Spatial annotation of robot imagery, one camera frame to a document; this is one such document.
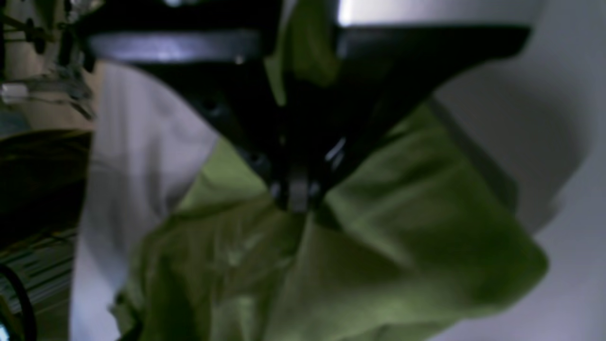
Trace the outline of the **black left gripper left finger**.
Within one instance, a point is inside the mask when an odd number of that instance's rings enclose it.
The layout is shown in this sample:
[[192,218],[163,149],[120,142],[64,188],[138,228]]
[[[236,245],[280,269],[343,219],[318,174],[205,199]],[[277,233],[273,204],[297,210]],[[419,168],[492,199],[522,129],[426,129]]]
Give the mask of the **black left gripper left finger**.
[[80,20],[102,61],[132,66],[184,99],[236,147],[280,208],[300,211],[300,110],[286,37],[296,0],[108,0]]

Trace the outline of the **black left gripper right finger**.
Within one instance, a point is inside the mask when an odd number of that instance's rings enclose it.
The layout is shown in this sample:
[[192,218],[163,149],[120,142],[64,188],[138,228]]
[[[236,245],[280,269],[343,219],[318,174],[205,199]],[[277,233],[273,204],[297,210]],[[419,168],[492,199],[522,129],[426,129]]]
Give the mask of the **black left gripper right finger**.
[[455,76],[521,52],[521,25],[338,29],[336,76],[298,81],[298,210],[320,205],[401,119]]

